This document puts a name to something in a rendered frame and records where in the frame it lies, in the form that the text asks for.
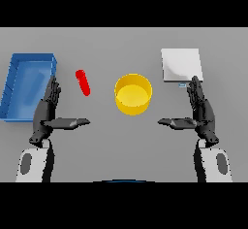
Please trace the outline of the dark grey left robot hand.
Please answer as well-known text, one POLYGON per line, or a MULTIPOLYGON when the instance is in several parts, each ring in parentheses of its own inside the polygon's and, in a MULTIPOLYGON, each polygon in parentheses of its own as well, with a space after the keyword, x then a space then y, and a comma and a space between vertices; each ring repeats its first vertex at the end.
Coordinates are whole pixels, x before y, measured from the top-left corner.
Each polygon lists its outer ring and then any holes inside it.
POLYGON ((87 118, 55 117, 61 87, 55 76, 51 76, 44 97, 39 101, 33 116, 33 134, 29 143, 41 147, 42 141, 49 138, 54 129, 75 130, 82 125, 88 125, 87 118))

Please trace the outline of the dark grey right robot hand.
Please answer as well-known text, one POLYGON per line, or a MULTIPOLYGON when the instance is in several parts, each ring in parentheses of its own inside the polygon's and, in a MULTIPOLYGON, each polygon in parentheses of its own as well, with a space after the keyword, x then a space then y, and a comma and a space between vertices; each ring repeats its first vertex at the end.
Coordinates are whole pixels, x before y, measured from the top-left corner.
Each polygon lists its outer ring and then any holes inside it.
POLYGON ((193 76, 187 87, 192 117, 161 118, 158 123, 173 130, 193 129, 200 139, 205 140, 206 147, 213 147, 219 143, 215 134, 215 114, 203 94, 202 84, 197 76, 193 76))

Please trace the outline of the blue tray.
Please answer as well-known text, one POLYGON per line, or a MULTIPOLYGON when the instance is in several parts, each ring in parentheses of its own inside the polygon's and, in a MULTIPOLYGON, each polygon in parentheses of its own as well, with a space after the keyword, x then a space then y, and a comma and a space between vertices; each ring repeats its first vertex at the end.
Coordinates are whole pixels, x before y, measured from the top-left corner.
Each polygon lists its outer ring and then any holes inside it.
POLYGON ((0 101, 0 120, 32 122, 47 83, 56 75, 53 53, 13 53, 0 101))

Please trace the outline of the yellow bowl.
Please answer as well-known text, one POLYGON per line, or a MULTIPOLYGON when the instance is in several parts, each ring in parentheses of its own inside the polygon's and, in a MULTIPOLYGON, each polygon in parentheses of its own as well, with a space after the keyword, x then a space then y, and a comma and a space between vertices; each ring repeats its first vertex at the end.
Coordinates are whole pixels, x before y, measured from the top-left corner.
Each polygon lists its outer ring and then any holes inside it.
POLYGON ((114 87, 114 101, 120 112, 129 116, 144 113, 151 101, 152 85, 141 74, 122 76, 114 87))

